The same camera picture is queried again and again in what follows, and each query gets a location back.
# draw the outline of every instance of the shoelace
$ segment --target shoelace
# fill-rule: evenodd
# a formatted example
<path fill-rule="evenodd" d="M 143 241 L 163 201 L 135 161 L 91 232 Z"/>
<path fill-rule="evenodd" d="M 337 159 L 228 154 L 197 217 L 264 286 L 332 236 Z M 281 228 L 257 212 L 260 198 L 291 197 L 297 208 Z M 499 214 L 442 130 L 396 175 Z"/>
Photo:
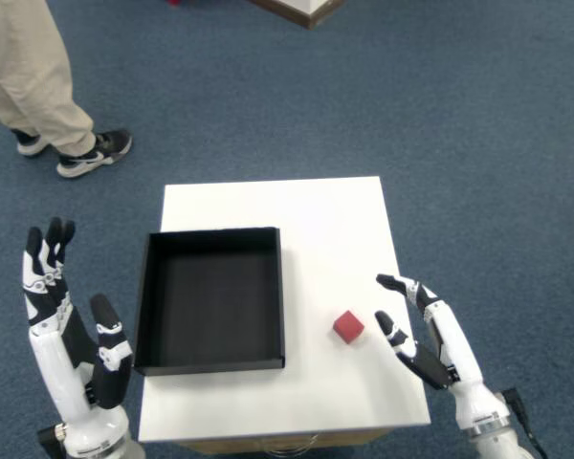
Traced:
<path fill-rule="evenodd" d="M 96 134 L 96 140 L 98 141 L 99 146 L 106 146 L 110 142 L 110 140 L 103 134 Z"/>

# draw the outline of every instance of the white shoe sole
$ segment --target white shoe sole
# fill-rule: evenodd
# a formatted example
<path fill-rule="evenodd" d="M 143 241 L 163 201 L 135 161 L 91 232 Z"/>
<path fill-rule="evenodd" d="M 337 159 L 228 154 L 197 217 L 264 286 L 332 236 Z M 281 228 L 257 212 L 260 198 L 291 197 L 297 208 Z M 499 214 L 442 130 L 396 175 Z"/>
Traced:
<path fill-rule="evenodd" d="M 58 164 L 55 170 L 65 179 L 74 179 L 75 177 L 80 177 L 87 172 L 91 172 L 92 170 L 97 169 L 101 165 L 110 165 L 116 163 L 118 160 L 123 158 L 128 151 L 130 151 L 131 147 L 132 138 L 130 137 L 130 140 L 122 151 L 119 153 L 113 153 L 111 156 L 104 158 L 102 161 L 96 161 L 95 163 L 81 163 L 75 167 L 64 167 L 63 165 Z"/>
<path fill-rule="evenodd" d="M 20 155 L 27 157 L 36 156 L 42 150 L 47 148 L 48 145 L 49 143 L 41 137 L 36 143 L 33 143 L 32 145 L 22 145 L 21 143 L 18 143 L 17 152 Z"/>

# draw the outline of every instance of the white robotic hand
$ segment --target white robotic hand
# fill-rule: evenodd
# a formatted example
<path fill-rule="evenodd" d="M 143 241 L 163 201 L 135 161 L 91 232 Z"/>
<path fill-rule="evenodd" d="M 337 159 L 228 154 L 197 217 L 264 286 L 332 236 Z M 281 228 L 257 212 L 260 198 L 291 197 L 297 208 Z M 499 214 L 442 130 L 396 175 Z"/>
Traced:
<path fill-rule="evenodd" d="M 510 428 L 508 407 L 483 383 L 470 343 L 451 307 L 415 280 L 379 274 L 377 281 L 402 294 L 423 315 L 435 342 L 435 354 L 408 337 L 386 312 L 377 312 L 376 318 L 397 357 L 413 373 L 435 389 L 452 392 L 457 424 L 470 434 L 481 457 L 533 459 Z"/>
<path fill-rule="evenodd" d="M 51 221 L 43 238 L 30 228 L 23 253 L 23 289 L 30 342 L 62 424 L 38 432 L 53 458 L 144 458 L 120 403 L 132 350 L 104 295 L 91 299 L 99 344 L 87 335 L 63 275 L 73 222 Z"/>

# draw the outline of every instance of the blue carpet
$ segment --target blue carpet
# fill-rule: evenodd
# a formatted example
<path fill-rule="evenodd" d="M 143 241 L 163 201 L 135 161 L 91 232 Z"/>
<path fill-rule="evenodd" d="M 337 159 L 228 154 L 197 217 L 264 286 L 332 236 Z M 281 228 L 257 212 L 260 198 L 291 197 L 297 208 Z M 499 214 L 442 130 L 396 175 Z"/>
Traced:
<path fill-rule="evenodd" d="M 135 146 L 68 182 L 0 126 L 0 458 L 43 457 L 35 431 L 57 421 L 19 288 L 28 226 L 77 221 L 74 300 L 91 324 L 104 292 L 131 336 L 164 184 L 362 175 L 382 178 L 402 273 L 453 306 L 491 388 L 519 388 L 549 456 L 574 458 L 574 0 L 350 0 L 313 32 L 245 1 L 50 5 L 77 102 Z M 431 426 L 308 457 L 475 458 L 453 397 L 428 395 Z"/>

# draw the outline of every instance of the person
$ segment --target person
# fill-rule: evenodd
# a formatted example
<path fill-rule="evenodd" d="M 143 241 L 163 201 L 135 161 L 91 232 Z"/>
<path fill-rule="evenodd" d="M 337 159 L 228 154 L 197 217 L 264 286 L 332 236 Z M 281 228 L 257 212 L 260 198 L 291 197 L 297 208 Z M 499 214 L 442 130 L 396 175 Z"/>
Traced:
<path fill-rule="evenodd" d="M 70 62 L 46 0 L 0 0 L 0 121 L 24 156 L 52 145 L 65 178 L 113 164 L 132 144 L 125 129 L 95 134 L 73 101 Z"/>

